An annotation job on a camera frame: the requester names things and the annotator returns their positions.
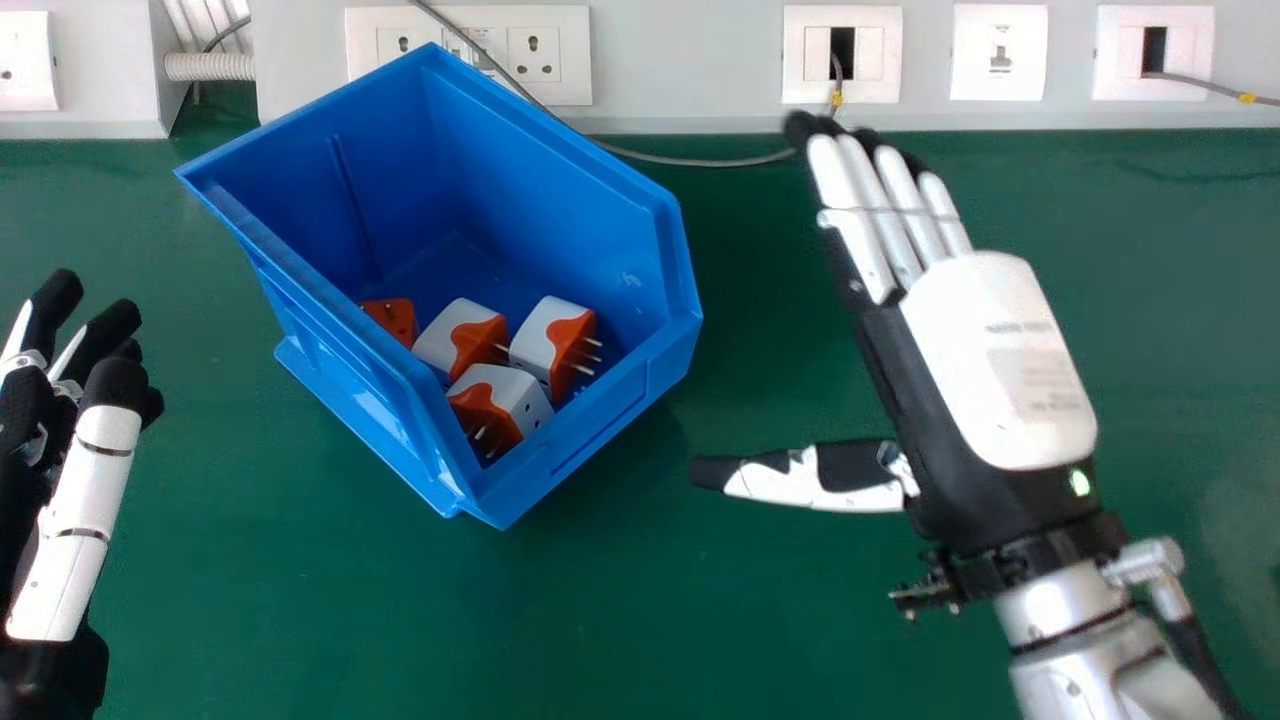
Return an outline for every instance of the green table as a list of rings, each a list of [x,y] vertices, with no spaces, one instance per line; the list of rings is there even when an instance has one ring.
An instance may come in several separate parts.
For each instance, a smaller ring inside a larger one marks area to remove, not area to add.
[[[988,607],[908,626],[884,598],[923,570],[902,518],[686,486],[694,452],[888,429],[797,165],[644,168],[685,210],[692,372],[497,533],[442,520],[271,359],[248,264],[170,176],[250,127],[206,105],[169,142],[0,145],[0,309],[59,265],[97,305],[134,297],[169,398],[93,603],[99,717],[1016,715]],[[1280,717],[1280,137],[900,141],[982,245],[1038,269],[1101,418],[1106,502],[1183,543],[1228,676]]]

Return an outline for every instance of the robotic hand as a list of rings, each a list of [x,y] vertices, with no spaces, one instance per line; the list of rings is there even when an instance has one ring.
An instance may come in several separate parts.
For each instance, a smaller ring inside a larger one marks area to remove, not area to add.
[[[897,438],[698,457],[690,479],[778,505],[905,511],[933,543],[908,620],[992,600],[1025,717],[1247,717],[1178,582],[1169,538],[1130,543],[1098,500],[1098,425],[1030,265],[974,250],[946,186],[877,133],[806,113],[786,133],[823,205],[837,290]],[[1158,626],[1135,609],[1148,589]]]
[[[119,300],[54,359],[58,328],[84,290],[58,270],[0,350],[0,719],[91,717],[106,643],[87,610],[106,557],[138,434],[164,411]]]

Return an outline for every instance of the wire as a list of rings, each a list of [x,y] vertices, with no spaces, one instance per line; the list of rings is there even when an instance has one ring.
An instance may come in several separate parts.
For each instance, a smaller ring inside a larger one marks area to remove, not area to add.
[[[1178,73],[1142,73],[1142,77],[1149,79],[1169,79],[1183,85],[1194,85],[1196,87],[1203,87],[1210,92],[1235,97],[1245,105],[1270,105],[1272,108],[1280,108],[1280,100],[1276,100],[1275,97],[1263,97],[1252,92],[1240,92],[1239,90],[1233,90],[1225,85],[1217,85],[1216,82],[1208,82],[1207,79],[1180,76]]]
[[[452,32],[453,35],[458,36],[458,38],[462,40],[462,42],[465,42],[466,46],[470,47],[472,53],[475,53],[480,58],[484,58],[485,60],[488,60],[493,65],[494,70],[499,76],[502,76],[502,78],[506,79],[511,85],[511,87],[515,88],[515,91],[517,94],[520,94],[521,97],[524,97],[525,100],[527,100],[529,102],[531,102],[535,108],[540,109],[541,111],[547,113],[548,115],[556,118],[561,123],[564,123],[564,120],[562,120],[559,117],[557,117],[556,113],[552,113],[550,109],[547,108],[547,105],[543,105],[541,102],[539,102],[538,99],[532,96],[532,94],[530,94],[527,90],[525,90],[525,86],[520,85],[520,81],[517,81],[515,77],[512,77],[511,73],[507,72],[507,69],[503,68],[500,63],[498,63],[497,60],[494,60],[493,55],[490,55],[488,50],[485,50],[484,47],[481,47],[480,44],[476,42],[475,40],[472,40],[471,36],[467,35],[462,28],[460,28],[458,26],[453,24],[453,22],[449,20],[449,18],[445,18],[443,14],[440,14],[439,10],[436,10],[431,5],[426,4],[425,0],[408,0],[408,3],[411,5],[413,5],[413,6],[416,6],[417,9],[422,10],[428,15],[430,15],[431,19],[434,19],[435,22],[438,22],[442,26],[444,26],[444,29],[447,29],[447,31]],[[838,65],[838,63],[840,63],[838,59],[836,59],[835,56],[832,56],[832,60],[835,60],[837,63],[837,65]],[[844,72],[837,72],[836,73],[836,78],[837,78],[836,79],[836,92],[832,95],[832,102],[831,102],[831,108],[829,108],[829,111],[828,111],[828,114],[831,117],[835,117],[836,109],[840,108],[840,105],[842,102],[842,96],[841,96],[841,88],[844,87],[844,81],[841,79],[842,77],[844,77]],[[564,126],[570,127],[568,123],[564,123]],[[672,165],[672,167],[677,167],[677,168],[712,168],[712,169],[722,169],[722,170],[735,169],[735,168],[754,168],[754,167],[758,167],[758,165],[768,165],[768,164],[772,164],[772,163],[778,163],[778,161],[786,160],[787,158],[791,158],[792,155],[796,154],[796,151],[795,151],[794,147],[787,147],[785,150],[778,150],[776,152],[769,152],[767,155],[755,155],[755,156],[751,156],[751,158],[739,158],[739,159],[733,159],[733,160],[704,160],[704,159],[700,159],[700,158],[671,158],[671,156],[667,156],[667,155],[654,155],[654,154],[650,154],[650,152],[640,152],[637,150],[628,150],[626,147],[618,147],[617,145],[612,145],[609,142],[604,142],[603,140],[596,140],[596,138],[588,138],[588,140],[590,140],[595,145],[603,147],[604,150],[608,150],[609,152],[613,152],[614,155],[620,155],[622,158],[630,158],[632,160],[641,160],[641,161],[645,161],[645,163],[653,163],[655,165]]]
[[[244,15],[243,18],[241,18],[241,19],[236,20],[234,23],[227,26],[227,28],[223,29],[223,32],[219,32],[218,35],[214,36],[212,40],[210,40],[209,42],[205,44],[205,49],[201,50],[201,53],[212,53],[214,49],[218,47],[218,45],[221,41],[224,41],[228,37],[236,35],[237,32],[239,32],[241,29],[243,29],[244,26],[247,26],[251,22],[253,22],[253,15]]]

